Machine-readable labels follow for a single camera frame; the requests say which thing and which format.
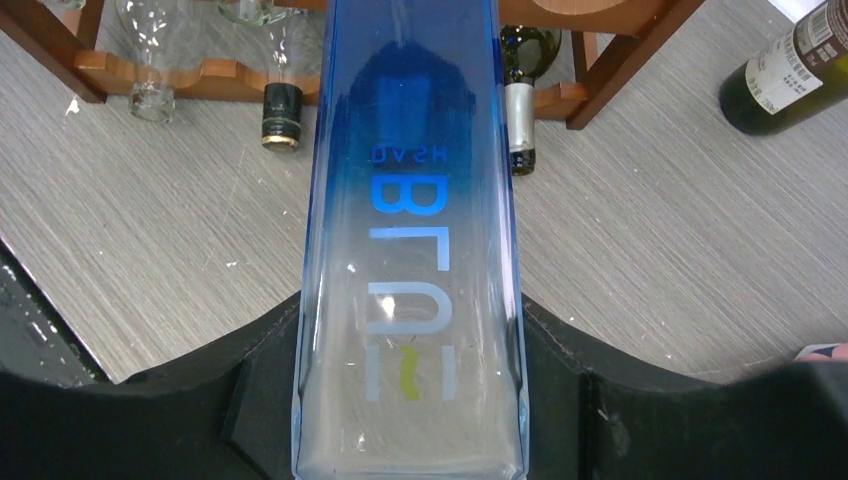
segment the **green wine bottle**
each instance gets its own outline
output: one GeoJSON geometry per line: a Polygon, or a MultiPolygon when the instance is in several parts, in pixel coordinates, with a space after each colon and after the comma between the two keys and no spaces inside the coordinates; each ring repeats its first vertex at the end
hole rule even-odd
{"type": "Polygon", "coordinates": [[[771,135],[848,97],[848,0],[829,0],[733,72],[719,91],[727,120],[771,135]]]}
{"type": "Polygon", "coordinates": [[[521,25],[501,30],[509,159],[515,176],[536,169],[534,85],[554,63],[561,42],[560,30],[521,25]]]}

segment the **bottle cap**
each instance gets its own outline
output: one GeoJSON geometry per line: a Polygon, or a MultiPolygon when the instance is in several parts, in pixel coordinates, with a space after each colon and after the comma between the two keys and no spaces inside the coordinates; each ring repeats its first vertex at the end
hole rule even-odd
{"type": "Polygon", "coordinates": [[[262,109],[262,146],[273,152],[287,152],[300,145],[300,113],[303,90],[289,83],[265,86],[262,109]]]}
{"type": "Polygon", "coordinates": [[[516,177],[529,175],[536,170],[536,149],[518,150],[509,153],[509,166],[516,177]]]}

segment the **wooden wine rack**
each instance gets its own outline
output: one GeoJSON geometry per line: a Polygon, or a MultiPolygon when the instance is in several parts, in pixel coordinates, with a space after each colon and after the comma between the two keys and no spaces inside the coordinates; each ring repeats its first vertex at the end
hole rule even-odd
{"type": "MultiPolygon", "coordinates": [[[[0,0],[0,29],[50,70],[81,99],[102,103],[126,95],[133,64],[94,49],[104,1],[64,18],[37,0],[0,0]]],[[[571,31],[576,82],[561,82],[536,96],[539,118],[565,120],[582,129],[659,50],[704,0],[500,0],[503,24],[571,31]],[[597,33],[615,38],[599,55],[597,33]]],[[[279,5],[325,9],[326,0],[277,0],[279,5]]],[[[193,72],[172,75],[176,94],[261,102],[266,75],[231,59],[207,58],[193,72]]],[[[318,100],[319,78],[300,78],[305,101],[318,100]]]]}

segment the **white label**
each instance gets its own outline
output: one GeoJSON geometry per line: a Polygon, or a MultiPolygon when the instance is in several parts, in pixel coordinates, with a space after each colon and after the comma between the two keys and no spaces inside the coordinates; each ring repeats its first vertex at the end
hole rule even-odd
{"type": "Polygon", "coordinates": [[[822,86],[822,81],[801,63],[792,42],[793,33],[778,38],[769,48],[748,60],[745,69],[748,90],[772,115],[822,86]]]}
{"type": "Polygon", "coordinates": [[[810,53],[812,49],[832,37],[833,30],[830,29],[830,23],[827,21],[827,3],[807,17],[804,24],[799,25],[797,30],[801,55],[810,53]]]}

